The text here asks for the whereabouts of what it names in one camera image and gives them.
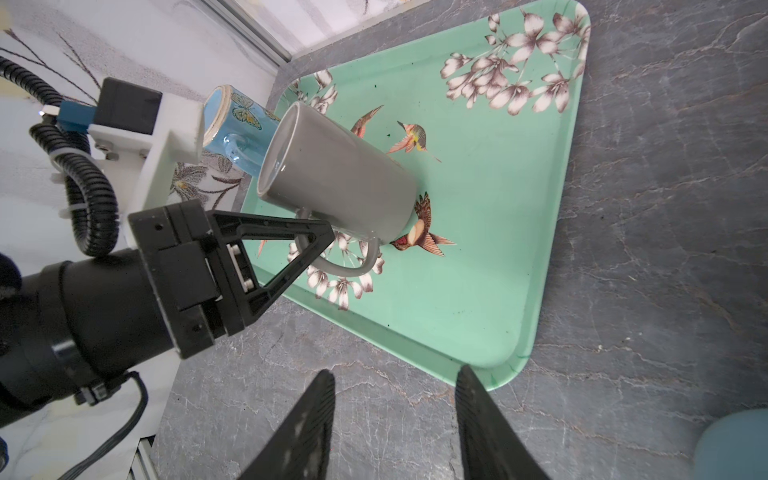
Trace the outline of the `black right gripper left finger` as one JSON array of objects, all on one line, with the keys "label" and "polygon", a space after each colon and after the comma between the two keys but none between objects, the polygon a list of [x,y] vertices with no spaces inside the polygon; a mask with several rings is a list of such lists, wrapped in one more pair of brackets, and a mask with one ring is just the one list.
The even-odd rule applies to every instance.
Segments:
[{"label": "black right gripper left finger", "polygon": [[324,479],[330,458],[335,378],[320,371],[242,479]]}]

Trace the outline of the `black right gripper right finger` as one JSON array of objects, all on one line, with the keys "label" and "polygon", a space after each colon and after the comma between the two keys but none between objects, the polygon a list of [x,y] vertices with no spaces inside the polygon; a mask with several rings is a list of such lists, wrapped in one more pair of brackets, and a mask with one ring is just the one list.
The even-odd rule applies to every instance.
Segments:
[{"label": "black right gripper right finger", "polygon": [[459,370],[455,406],[466,479],[546,479],[468,365]]}]

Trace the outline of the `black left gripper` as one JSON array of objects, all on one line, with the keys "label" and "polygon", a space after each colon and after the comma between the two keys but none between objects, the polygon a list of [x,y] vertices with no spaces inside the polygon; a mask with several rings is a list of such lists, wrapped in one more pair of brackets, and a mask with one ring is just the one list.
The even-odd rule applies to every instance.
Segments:
[{"label": "black left gripper", "polygon": [[[127,217],[173,346],[183,359],[255,324],[334,241],[324,220],[206,211],[189,201]],[[246,241],[294,241],[297,253],[266,283]]]}]

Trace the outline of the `tall dark grey mug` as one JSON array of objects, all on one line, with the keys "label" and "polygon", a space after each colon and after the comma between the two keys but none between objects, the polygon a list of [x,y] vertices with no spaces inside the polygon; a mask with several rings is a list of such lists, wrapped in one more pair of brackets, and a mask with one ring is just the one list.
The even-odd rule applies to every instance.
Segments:
[{"label": "tall dark grey mug", "polygon": [[380,247],[403,234],[414,215],[418,183],[377,148],[301,102],[280,121],[257,180],[267,203],[312,217],[367,243],[356,268],[323,258],[313,266],[339,277],[369,273]]}]

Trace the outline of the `blue mug with brown rim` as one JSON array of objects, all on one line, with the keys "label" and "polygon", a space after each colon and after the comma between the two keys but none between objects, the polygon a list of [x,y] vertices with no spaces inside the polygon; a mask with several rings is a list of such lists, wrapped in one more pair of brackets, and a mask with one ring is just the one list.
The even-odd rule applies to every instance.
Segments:
[{"label": "blue mug with brown rim", "polygon": [[257,178],[280,119],[233,86],[220,85],[204,104],[203,122],[203,148]]}]

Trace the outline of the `light blue mug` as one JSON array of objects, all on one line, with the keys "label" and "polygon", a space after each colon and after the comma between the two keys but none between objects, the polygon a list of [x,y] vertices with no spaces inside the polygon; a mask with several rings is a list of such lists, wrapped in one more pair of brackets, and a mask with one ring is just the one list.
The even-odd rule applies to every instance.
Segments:
[{"label": "light blue mug", "polygon": [[697,442],[693,479],[767,478],[767,409],[727,415]]}]

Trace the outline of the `green plastic tray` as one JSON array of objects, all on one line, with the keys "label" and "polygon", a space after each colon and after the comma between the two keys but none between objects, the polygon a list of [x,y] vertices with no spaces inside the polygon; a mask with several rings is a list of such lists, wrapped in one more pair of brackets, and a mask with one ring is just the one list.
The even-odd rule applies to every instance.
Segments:
[{"label": "green plastic tray", "polygon": [[415,223],[373,271],[317,269],[286,296],[454,383],[531,356],[590,43],[586,8],[535,1],[297,78],[301,101],[416,176]]}]

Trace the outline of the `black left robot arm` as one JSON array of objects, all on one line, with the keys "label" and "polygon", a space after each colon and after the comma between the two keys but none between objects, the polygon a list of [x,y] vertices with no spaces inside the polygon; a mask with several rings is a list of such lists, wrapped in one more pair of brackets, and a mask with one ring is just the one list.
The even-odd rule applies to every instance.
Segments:
[{"label": "black left robot arm", "polygon": [[1,260],[3,425],[69,397],[97,405],[144,361],[241,332],[332,243],[322,220],[169,202],[176,167],[201,157],[199,102],[108,78],[86,106],[9,59],[1,74],[42,105],[29,133],[83,253],[28,276]]}]

